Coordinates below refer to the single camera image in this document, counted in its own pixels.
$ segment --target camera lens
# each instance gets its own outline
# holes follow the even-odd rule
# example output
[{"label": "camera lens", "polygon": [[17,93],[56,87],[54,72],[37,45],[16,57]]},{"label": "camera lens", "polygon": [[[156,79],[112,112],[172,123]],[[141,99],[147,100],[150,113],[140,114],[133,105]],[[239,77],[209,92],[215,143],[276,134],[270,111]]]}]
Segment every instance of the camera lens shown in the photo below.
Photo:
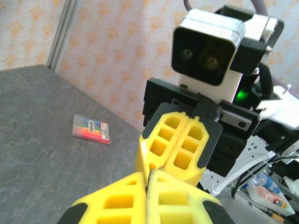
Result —
[{"label": "camera lens", "polygon": [[193,53],[189,49],[184,49],[182,51],[182,58],[184,60],[189,61],[192,57],[193,57]]},{"label": "camera lens", "polygon": [[206,60],[205,60],[205,66],[208,68],[208,69],[212,69],[212,70],[215,70],[218,68],[219,66],[219,62],[216,58],[214,57],[208,57]]}]

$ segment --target black camera face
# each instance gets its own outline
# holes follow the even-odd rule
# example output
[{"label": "black camera face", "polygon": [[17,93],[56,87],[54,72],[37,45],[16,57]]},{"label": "black camera face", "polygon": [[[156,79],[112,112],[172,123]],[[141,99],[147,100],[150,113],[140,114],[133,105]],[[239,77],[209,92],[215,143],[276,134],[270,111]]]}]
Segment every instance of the black camera face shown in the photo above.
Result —
[{"label": "black camera face", "polygon": [[177,28],[173,34],[172,68],[210,85],[221,85],[235,47],[229,41]]}]

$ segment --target wire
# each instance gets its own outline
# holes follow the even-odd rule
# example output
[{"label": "wire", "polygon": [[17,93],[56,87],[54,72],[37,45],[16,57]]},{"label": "wire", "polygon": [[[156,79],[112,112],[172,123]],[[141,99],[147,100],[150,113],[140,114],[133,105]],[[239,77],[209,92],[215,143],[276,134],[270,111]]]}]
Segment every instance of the wire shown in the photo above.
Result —
[{"label": "wire", "polygon": [[[276,159],[273,159],[269,162],[277,162],[277,161],[281,161],[281,160],[285,160],[285,159],[298,159],[299,156],[285,156],[285,157],[282,157],[282,158],[276,158]],[[235,195],[237,193],[237,190],[240,186],[240,183],[241,183],[241,180],[246,176],[247,174],[247,171],[245,171],[244,173],[242,173],[239,177],[239,179],[237,180],[237,183],[235,184],[235,187],[234,189],[232,189],[232,192],[231,192],[231,196],[233,199],[235,199]]]},{"label": "wire", "polygon": [[[256,9],[256,14],[268,15],[267,7],[264,0],[251,0],[254,8]],[[187,11],[190,11],[192,7],[190,6],[189,0],[184,0],[184,5]]]}]

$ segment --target wall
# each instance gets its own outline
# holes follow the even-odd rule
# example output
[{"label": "wall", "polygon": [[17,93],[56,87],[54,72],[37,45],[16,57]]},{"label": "wall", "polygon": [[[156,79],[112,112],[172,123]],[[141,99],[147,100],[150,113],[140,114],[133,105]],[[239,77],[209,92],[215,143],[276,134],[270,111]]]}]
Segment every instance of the wall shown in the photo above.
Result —
[{"label": "wall", "polygon": [[0,70],[46,64],[65,0],[0,0]]},{"label": "wall", "polygon": [[[228,2],[253,9],[249,0]],[[298,89],[298,0],[266,2],[269,14],[286,23],[268,64],[274,76]],[[191,1],[206,11],[225,3]],[[170,66],[172,31],[185,14],[183,0],[82,0],[58,73],[142,130],[146,80],[178,80]]]}]

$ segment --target gray table surface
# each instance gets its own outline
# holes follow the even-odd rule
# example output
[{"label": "gray table surface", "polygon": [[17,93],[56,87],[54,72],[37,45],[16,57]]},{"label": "gray table surface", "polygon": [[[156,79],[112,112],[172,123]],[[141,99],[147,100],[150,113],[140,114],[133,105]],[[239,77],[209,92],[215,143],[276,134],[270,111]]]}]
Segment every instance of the gray table surface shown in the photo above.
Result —
[{"label": "gray table surface", "polygon": [[[73,115],[109,123],[105,145]],[[0,223],[56,223],[78,198],[134,172],[140,133],[43,65],[0,72]]]}]

